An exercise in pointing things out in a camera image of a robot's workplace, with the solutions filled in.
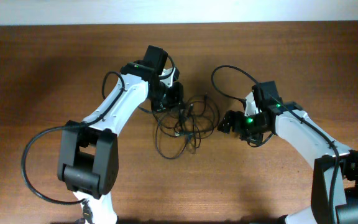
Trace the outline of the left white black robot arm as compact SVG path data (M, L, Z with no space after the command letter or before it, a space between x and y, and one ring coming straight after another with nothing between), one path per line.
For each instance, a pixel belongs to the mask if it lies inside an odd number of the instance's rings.
M165 68L169 60L164 49L148 46L143 59L116 73L116 86L96 110L64 126L57 177L81 206L79 223L117 222L111 189L119 171L118 137L138 106L149 100L151 111L161 113L182 105L179 71Z

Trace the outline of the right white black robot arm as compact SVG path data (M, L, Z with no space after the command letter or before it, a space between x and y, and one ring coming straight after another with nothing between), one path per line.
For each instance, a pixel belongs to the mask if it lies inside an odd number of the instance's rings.
M323 131L300 105L284 103L273 81L254 85L242 104L244 111L226 112L219 131L254 147L266 142L264 133L276 135L313 169L311 205L277 223L358 224L358 151Z

